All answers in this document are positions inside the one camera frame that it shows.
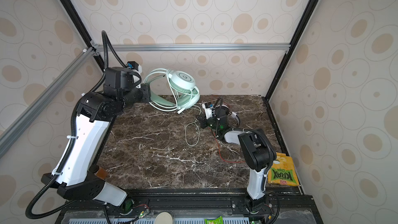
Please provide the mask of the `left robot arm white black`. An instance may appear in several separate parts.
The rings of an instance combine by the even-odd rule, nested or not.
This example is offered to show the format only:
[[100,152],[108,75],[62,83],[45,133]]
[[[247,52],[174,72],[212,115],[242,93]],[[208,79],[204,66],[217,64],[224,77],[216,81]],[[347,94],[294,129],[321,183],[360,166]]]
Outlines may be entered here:
[[[103,146],[111,123],[135,103],[150,101],[150,87],[143,84],[140,65],[124,63],[117,55],[106,31],[102,31],[104,72],[99,82],[76,103],[70,118],[71,134],[65,151],[51,172],[44,174],[44,187],[28,204],[25,216],[41,219],[79,201],[95,200],[129,214],[134,201],[123,189],[107,183],[95,174],[96,154]],[[54,188],[65,204],[51,211],[35,214],[33,208],[44,193]]]

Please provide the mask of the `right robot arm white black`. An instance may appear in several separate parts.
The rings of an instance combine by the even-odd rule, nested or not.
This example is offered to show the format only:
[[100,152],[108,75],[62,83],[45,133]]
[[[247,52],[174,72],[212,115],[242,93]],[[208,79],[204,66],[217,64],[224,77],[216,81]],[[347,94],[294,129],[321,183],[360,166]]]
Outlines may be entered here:
[[238,114],[230,110],[222,97],[214,104],[201,104],[201,108],[203,113],[197,116],[201,129],[210,129],[218,141],[240,146],[245,163],[250,168],[245,205],[250,212],[257,212],[266,203],[266,180],[277,160],[275,149],[262,129],[241,128]]

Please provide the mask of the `mint green headphones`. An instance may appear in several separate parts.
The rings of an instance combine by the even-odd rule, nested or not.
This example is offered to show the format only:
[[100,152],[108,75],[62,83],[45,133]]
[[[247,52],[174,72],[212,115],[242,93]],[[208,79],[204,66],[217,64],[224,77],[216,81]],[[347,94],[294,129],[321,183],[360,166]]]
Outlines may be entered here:
[[150,91],[149,104],[162,112],[182,113],[193,107],[200,99],[200,91],[195,79],[186,72],[157,68],[151,71],[143,80],[143,84],[150,86],[155,80],[165,78],[171,90],[174,102],[168,101]]

